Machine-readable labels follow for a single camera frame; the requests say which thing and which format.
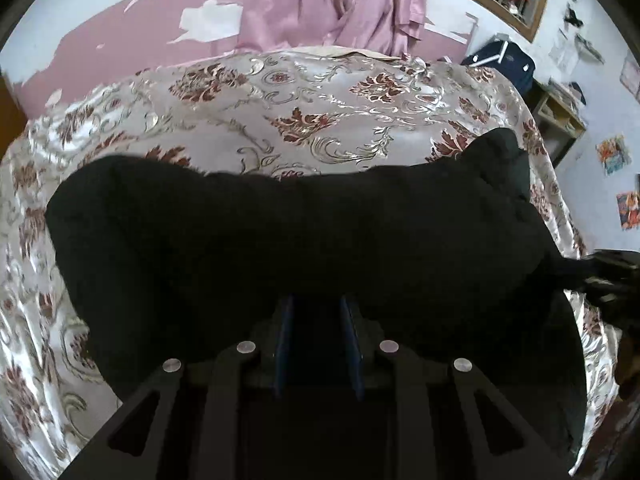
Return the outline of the black garment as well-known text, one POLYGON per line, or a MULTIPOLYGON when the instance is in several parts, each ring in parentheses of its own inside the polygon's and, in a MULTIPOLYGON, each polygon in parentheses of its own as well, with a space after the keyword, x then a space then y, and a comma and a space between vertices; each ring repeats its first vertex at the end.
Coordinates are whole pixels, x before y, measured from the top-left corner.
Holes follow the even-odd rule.
POLYGON ((560 464, 576 463, 586 378, 570 263, 509 129, 427 164, 282 179, 108 155, 58 187, 46 226, 119 399, 163 362, 209 361, 290 309, 294 396, 277 436, 292 479, 385 472, 375 452, 356 462, 343 304, 431 359, 477 362, 560 464))

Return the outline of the wooden shelf unit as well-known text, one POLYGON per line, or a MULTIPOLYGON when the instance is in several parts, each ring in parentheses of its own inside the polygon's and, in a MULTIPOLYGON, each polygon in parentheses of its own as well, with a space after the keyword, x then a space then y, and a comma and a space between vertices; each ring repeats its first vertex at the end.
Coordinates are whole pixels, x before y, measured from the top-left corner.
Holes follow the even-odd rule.
POLYGON ((548 84, 534 81, 530 95, 534 101, 533 116, 553 167, 562 162, 573 145, 587 131, 579 115, 582 102, 570 90, 550 79, 548 84))

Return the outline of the navy blue backpack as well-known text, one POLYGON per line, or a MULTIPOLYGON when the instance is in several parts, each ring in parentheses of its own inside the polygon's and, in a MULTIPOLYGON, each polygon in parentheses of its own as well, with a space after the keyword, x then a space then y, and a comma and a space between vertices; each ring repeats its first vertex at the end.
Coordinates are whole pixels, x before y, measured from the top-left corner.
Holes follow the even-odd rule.
POLYGON ((526 94, 533 87, 536 64, 510 40, 488 42, 480 50, 464 58, 461 64, 474 68, 494 68, 509 79, 521 94, 526 94))

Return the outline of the floral satin bedspread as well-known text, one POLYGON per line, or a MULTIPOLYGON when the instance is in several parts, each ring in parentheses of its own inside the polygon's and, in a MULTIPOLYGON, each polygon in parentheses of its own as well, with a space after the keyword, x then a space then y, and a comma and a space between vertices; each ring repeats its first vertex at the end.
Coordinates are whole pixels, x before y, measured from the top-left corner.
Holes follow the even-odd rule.
POLYGON ((533 114, 489 68, 318 49, 146 70, 32 120, 1 163, 1 433, 31 479, 54 479, 117 408, 87 356, 47 236, 47 203, 76 169, 142 155, 276 179, 459 155, 497 128, 528 153, 556 246, 582 240, 533 114))

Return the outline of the wooden headboard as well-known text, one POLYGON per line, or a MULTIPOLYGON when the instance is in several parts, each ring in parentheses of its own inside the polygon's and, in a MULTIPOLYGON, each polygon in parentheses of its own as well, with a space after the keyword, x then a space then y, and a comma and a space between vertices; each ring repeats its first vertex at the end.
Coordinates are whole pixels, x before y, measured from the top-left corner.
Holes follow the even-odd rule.
POLYGON ((0 158, 24 131, 27 118, 14 99, 4 76, 0 77, 0 158))

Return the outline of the pink curtain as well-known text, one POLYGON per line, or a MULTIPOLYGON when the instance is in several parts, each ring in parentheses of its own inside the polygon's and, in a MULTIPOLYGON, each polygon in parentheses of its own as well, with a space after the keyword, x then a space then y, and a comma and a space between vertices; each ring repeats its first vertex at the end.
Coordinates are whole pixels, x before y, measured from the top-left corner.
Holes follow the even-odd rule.
POLYGON ((245 0, 238 48, 341 46, 401 56, 420 40, 426 0, 245 0))

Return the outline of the colourful wall poster lower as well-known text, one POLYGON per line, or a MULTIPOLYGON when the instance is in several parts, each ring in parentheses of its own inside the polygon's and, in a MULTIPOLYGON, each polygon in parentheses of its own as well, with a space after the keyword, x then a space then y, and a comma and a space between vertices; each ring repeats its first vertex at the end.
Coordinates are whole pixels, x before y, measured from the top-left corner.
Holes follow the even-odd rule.
POLYGON ((640 197, 637 191, 616 195, 620 226, 623 230, 638 229, 640 226, 640 197))

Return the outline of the colourful wall poster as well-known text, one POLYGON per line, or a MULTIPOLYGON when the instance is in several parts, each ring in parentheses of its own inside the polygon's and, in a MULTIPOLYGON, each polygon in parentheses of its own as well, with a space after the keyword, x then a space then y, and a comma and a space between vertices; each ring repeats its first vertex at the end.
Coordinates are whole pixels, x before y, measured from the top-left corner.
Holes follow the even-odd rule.
POLYGON ((620 226, 623 230, 638 229, 640 226, 640 197, 637 191, 616 195, 620 226))
POLYGON ((607 176, 615 174, 632 162, 626 139, 621 134, 612 136, 596 146, 599 162, 607 176))

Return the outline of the colourful wall poster upper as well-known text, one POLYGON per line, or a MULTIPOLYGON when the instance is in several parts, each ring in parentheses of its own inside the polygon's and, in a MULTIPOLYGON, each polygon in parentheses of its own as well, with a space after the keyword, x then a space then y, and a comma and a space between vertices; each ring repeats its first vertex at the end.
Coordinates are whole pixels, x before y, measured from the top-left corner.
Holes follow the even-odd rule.
POLYGON ((596 146, 599 162, 607 176, 615 174, 632 162, 626 139, 621 134, 612 136, 596 146))

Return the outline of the wall calendar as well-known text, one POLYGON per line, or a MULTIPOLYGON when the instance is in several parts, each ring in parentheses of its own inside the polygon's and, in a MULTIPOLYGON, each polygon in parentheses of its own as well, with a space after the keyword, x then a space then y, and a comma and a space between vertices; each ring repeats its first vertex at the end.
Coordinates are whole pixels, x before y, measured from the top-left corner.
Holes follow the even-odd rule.
POLYGON ((640 67, 631 52, 627 53, 620 71, 620 83, 634 96, 636 101, 640 100, 640 67))

